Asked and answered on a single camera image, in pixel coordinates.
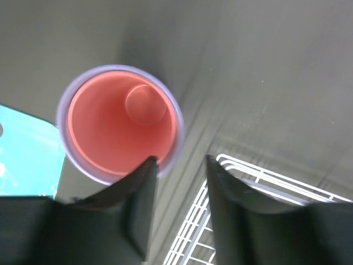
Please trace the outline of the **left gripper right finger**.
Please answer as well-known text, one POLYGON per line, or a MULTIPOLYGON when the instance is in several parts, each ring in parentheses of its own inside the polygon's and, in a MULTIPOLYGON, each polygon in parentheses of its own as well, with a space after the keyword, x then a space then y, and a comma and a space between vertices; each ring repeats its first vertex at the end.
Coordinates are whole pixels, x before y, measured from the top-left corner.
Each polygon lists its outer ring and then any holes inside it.
POLYGON ((351 264, 352 204, 290 205, 206 156, 217 264, 351 264))

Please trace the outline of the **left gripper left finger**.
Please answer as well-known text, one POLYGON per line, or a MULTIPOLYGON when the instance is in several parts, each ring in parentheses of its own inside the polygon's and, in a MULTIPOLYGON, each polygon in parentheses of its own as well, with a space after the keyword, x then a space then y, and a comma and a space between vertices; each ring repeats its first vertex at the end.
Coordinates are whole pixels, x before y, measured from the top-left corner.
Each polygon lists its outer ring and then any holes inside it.
POLYGON ((142 264, 148 258, 159 168, 147 158, 99 192, 65 204, 1 197, 2 264, 142 264))

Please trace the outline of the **white wire dish rack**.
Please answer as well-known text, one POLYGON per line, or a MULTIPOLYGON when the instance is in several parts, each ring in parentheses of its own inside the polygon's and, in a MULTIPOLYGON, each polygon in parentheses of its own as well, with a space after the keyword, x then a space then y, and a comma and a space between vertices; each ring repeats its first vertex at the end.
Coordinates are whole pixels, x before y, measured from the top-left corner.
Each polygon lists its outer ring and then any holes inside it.
MULTIPOLYGON (((312 202, 347 202, 352 199, 269 171, 235 157, 219 154, 216 160, 233 176, 258 192, 283 203, 303 206, 312 202)), ((163 264, 215 264, 207 182, 203 181, 175 234, 163 264)))

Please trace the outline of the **red cup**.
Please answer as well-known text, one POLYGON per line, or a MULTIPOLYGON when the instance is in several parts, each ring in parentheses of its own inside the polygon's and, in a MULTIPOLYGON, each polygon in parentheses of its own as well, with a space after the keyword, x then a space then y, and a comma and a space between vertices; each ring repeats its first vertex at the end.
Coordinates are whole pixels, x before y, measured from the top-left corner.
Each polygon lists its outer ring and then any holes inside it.
POLYGON ((78 153, 111 174, 131 172, 148 156, 163 163, 178 129, 166 94, 133 72, 108 71, 83 83, 68 108, 68 132, 78 153))

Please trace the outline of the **purple cup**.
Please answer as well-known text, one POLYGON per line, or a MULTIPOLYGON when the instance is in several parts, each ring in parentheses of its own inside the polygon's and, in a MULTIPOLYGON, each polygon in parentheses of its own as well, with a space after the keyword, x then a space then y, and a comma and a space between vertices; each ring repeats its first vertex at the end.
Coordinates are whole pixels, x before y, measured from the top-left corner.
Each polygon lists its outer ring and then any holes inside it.
POLYGON ((74 139, 69 133, 69 107, 73 103, 74 96, 78 94, 80 88, 83 88, 94 77, 98 77, 104 73, 121 72, 127 74, 136 74, 137 77, 141 77, 146 81, 150 81, 152 85, 156 85, 162 92, 162 95, 167 97, 167 102, 171 104, 172 114, 176 115, 176 136, 172 141, 172 148, 167 152, 165 162, 159 164, 160 170, 158 177, 166 175, 170 169, 174 166, 178 155, 180 154, 183 143, 185 140, 185 128, 184 119, 180 107, 170 92, 170 90, 161 82, 158 78, 149 74, 144 70, 140 70, 133 66, 126 65, 104 65, 98 66, 88 71, 85 71, 78 77, 76 77, 66 88, 65 92, 60 99, 56 113, 56 124, 60 133, 62 143, 66 149, 66 154, 73 165, 79 169, 83 174, 91 178, 92 180, 104 184, 110 185, 115 181, 120 180, 124 177, 125 173, 108 173, 99 169, 97 166, 92 165, 88 159, 84 158, 79 153, 77 147, 74 147, 74 139))

